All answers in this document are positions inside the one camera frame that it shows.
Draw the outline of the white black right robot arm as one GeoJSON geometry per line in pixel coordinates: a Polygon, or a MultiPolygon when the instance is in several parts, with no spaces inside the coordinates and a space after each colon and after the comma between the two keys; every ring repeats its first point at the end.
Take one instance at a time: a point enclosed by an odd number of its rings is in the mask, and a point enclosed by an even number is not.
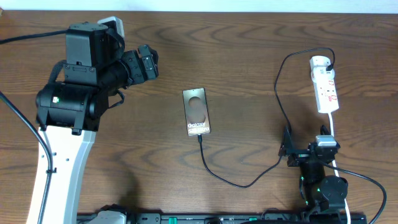
{"type": "Polygon", "coordinates": [[[287,158],[289,167],[299,167],[299,190],[307,204],[303,216],[338,213],[345,208],[348,181],[336,175],[326,175],[324,167],[335,160],[340,145],[326,127],[306,149],[297,149],[288,127],[284,128],[280,156],[287,158]]]}

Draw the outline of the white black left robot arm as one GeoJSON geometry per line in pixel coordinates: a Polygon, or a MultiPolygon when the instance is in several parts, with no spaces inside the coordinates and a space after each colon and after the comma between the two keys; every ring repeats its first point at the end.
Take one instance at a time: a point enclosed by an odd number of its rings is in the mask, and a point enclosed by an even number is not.
{"type": "Polygon", "coordinates": [[[117,17],[72,24],[66,58],[36,96],[39,158],[29,223],[75,223],[84,169],[109,98],[158,77],[149,45],[126,50],[117,17]]]}

